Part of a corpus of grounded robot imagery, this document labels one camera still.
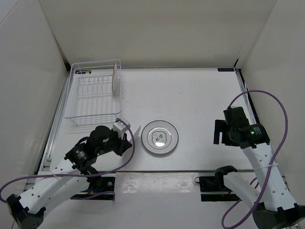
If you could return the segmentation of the green rimmed white plate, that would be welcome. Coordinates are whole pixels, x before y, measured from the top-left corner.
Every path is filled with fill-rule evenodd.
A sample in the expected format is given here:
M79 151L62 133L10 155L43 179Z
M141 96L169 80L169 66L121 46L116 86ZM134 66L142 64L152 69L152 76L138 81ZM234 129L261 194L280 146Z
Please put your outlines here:
M167 156L178 146L179 133L170 122L155 120L143 128L141 142L148 153L159 157Z

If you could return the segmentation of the pink rimmed plate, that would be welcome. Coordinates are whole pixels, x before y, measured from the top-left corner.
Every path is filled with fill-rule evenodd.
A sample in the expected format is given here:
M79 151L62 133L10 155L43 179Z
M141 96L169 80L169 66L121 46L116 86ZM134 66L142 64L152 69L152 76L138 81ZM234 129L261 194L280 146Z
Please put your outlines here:
M116 90L117 73L118 73L118 68L117 68L117 64L115 63L112 72L112 93L114 93Z

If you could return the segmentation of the orange patterned plate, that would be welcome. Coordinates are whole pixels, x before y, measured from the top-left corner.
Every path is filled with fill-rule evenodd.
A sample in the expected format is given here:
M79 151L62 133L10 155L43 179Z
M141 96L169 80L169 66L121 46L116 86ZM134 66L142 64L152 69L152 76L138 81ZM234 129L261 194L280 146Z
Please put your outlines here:
M138 126L134 131L133 131L133 136L134 138L137 138L140 134L141 131L141 126Z

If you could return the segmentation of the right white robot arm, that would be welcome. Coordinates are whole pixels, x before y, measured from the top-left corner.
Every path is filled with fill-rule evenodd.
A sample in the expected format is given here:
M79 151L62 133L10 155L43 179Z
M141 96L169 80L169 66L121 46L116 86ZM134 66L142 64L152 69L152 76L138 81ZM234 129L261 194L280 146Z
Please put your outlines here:
M305 208L299 205L287 188L275 162L270 139L261 124L248 121L216 120L214 144L239 147L249 160L260 191L245 181L234 166L216 170L214 186L221 191L229 189L244 202L249 211L242 219L231 225L241 226L252 217L259 229L283 229L293 226L305 218Z

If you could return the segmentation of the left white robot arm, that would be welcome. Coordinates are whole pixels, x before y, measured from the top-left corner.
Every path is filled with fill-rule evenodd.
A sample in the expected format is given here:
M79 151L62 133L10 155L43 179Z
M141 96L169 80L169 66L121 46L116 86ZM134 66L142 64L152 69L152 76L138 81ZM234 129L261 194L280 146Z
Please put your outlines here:
M115 196L107 187L107 175L125 167L131 158L104 172L96 170L93 164L99 156L111 152L123 156L128 150L134 155L135 137L127 121L118 118L112 128L99 125L89 136L81 138L48 174L34 175L36 181L32 187L2 201L20 229L36 229L57 206L82 191L89 192L86 199L107 194Z

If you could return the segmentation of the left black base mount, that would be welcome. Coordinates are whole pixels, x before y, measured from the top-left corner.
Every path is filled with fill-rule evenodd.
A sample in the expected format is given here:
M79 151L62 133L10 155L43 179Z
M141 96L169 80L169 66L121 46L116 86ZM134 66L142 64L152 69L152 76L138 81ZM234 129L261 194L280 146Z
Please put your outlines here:
M114 201L115 175L102 177L100 182L82 191L70 199L72 200L111 200Z

